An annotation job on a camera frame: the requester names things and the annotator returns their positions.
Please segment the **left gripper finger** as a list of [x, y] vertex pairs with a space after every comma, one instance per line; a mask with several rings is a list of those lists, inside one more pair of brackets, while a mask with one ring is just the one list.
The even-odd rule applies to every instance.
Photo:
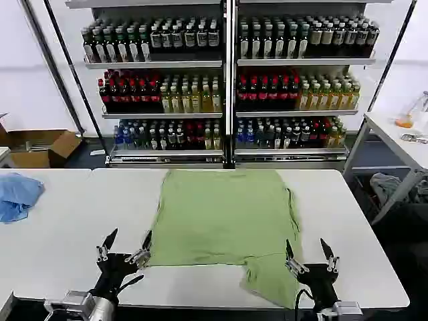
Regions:
[[108, 253], [116, 239], [118, 233], [118, 228], [116, 228], [111, 234], [109, 234], [101, 246], [96, 247], [97, 251], [97, 260], [96, 261], [106, 261], [108, 259]]
[[148, 261], [150, 260], [150, 247], [151, 247], [151, 239], [152, 239], [152, 230], [148, 230], [144, 241], [142, 242], [141, 248], [136, 252], [131, 254], [129, 257], [125, 259], [126, 263], [136, 264], [139, 269], [144, 268]]

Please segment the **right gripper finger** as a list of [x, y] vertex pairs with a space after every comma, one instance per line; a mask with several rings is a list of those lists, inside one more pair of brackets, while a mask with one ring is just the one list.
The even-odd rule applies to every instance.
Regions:
[[289, 269], [289, 271], [294, 275], [304, 274], [309, 272], [309, 269], [302, 263], [300, 263], [295, 257], [294, 252], [292, 250], [292, 246], [289, 240], [286, 240], [286, 262], [285, 266]]
[[338, 273], [338, 264], [339, 264], [340, 258], [334, 255], [332, 248], [322, 238], [320, 238], [320, 243], [321, 243], [324, 255], [326, 257], [326, 260], [328, 262], [327, 270], [329, 272]]

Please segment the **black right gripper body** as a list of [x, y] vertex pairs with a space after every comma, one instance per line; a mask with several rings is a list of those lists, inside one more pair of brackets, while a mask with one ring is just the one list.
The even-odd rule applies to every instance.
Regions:
[[297, 275], [299, 283], [310, 288], [314, 301], [314, 312], [321, 312], [325, 308], [331, 308], [338, 301], [334, 289], [334, 282], [338, 278], [338, 272], [328, 267], [327, 263], [309, 263], [302, 272]]

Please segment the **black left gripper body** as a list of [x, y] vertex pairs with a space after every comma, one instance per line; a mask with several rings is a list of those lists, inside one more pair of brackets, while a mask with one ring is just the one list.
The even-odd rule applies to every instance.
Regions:
[[107, 299], [113, 304], [118, 304], [118, 295], [130, 285], [133, 285], [144, 278], [144, 275], [136, 276], [128, 283], [122, 284], [126, 276], [135, 274], [138, 271], [136, 264], [129, 264], [125, 259], [130, 254], [109, 253], [106, 261], [97, 263], [101, 271], [94, 288], [90, 290], [91, 295]]

